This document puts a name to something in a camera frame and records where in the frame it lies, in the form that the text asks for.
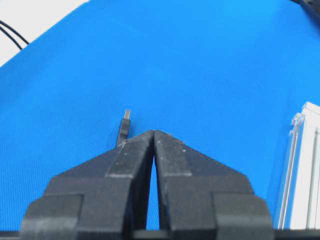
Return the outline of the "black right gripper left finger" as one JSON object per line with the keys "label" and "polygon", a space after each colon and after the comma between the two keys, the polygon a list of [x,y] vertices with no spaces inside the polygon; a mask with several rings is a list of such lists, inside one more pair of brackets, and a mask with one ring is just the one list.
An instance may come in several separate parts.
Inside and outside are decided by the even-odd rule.
{"label": "black right gripper left finger", "polygon": [[33,201],[23,240],[124,240],[146,225],[153,132],[54,176]]}

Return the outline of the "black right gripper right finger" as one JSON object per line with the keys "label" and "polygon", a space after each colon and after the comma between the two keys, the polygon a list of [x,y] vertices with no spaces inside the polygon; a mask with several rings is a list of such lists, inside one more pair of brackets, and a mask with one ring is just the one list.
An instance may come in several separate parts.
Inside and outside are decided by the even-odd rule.
{"label": "black right gripper right finger", "polygon": [[173,240],[272,240],[266,202],[242,173],[154,133],[160,225]]}

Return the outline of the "black arm base corner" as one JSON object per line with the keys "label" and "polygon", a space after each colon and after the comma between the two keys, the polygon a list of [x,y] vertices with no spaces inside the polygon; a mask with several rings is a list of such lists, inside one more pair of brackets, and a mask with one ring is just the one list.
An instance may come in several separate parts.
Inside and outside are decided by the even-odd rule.
{"label": "black arm base corner", "polygon": [[299,4],[316,23],[320,24],[320,0],[292,0]]}

